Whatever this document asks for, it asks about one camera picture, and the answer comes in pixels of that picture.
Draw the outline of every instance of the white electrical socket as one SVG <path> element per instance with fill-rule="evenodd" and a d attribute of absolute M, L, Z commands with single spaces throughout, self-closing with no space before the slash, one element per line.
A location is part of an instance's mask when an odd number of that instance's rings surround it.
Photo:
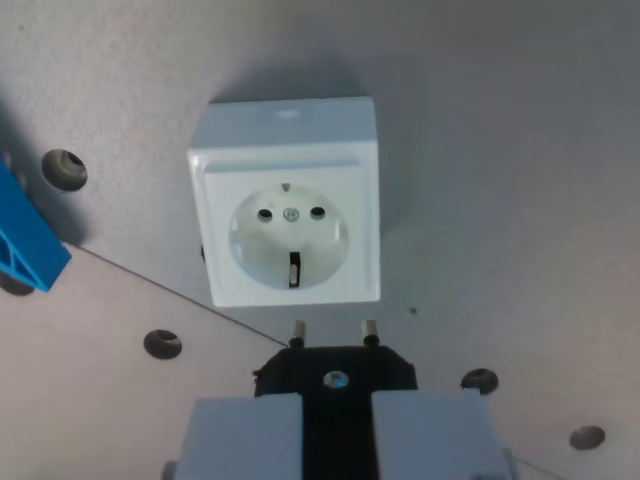
<path fill-rule="evenodd" d="M 380 299 L 371 99 L 210 104 L 188 157 L 215 306 Z"/>

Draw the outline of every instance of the metal pin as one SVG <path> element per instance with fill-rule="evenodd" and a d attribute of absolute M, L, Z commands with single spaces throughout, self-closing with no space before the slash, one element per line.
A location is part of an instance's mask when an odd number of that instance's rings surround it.
<path fill-rule="evenodd" d="M 365 320 L 362 322 L 362 342 L 367 347 L 377 347 L 380 345 L 378 326 L 375 320 Z"/>
<path fill-rule="evenodd" d="M 307 337 L 307 324 L 303 320 L 296 320 L 293 325 L 293 336 L 289 340 L 291 348 L 302 348 Z"/>
<path fill-rule="evenodd" d="M 298 288 L 300 286 L 300 268 L 301 268 L 300 252 L 289 253 L 289 288 Z"/>
<path fill-rule="evenodd" d="M 297 285 L 298 284 L 298 266 L 295 264 L 291 264 L 291 267 L 289 268 L 289 283 L 291 285 Z"/>

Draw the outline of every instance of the blue object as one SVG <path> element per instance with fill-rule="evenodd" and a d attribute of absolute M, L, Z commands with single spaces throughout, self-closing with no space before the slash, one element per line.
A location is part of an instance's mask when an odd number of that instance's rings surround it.
<path fill-rule="evenodd" d="M 0 270 L 48 292 L 71 254 L 0 158 Z"/>

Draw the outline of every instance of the hole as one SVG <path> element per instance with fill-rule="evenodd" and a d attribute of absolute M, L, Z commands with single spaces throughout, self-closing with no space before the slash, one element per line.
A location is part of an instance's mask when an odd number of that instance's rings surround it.
<path fill-rule="evenodd" d="M 313 207 L 311 209 L 311 218 L 314 220 L 322 220 L 324 218 L 325 211 L 322 207 Z"/>
<path fill-rule="evenodd" d="M 42 158 L 41 168 L 45 180 L 65 192 L 80 190 L 87 183 L 87 167 L 67 150 L 51 150 Z"/>
<path fill-rule="evenodd" d="M 0 288 L 16 297 L 24 297 L 34 292 L 35 288 L 20 280 L 16 280 L 9 274 L 0 272 Z"/>
<path fill-rule="evenodd" d="M 182 352 L 182 341 L 169 330 L 153 330 L 144 337 L 144 349 L 153 358 L 171 360 Z"/>
<path fill-rule="evenodd" d="M 475 388 L 480 391 L 480 395 L 488 395 L 498 388 L 499 383 L 495 372 L 487 368 L 476 368 L 462 377 L 460 386 L 462 388 Z"/>
<path fill-rule="evenodd" d="M 261 222 L 265 222 L 265 223 L 270 222 L 272 218 L 273 218 L 273 213 L 271 213 L 271 210 L 267 210 L 266 208 L 263 208 L 258 212 L 258 220 L 260 220 Z"/>
<path fill-rule="evenodd" d="M 9 244 L 0 237 L 0 263 L 5 266 L 11 265 L 11 250 L 9 250 Z"/>
<path fill-rule="evenodd" d="M 576 450 L 593 450 L 604 442 L 606 434 L 597 425 L 585 425 L 574 430 L 569 437 L 569 445 Z"/>

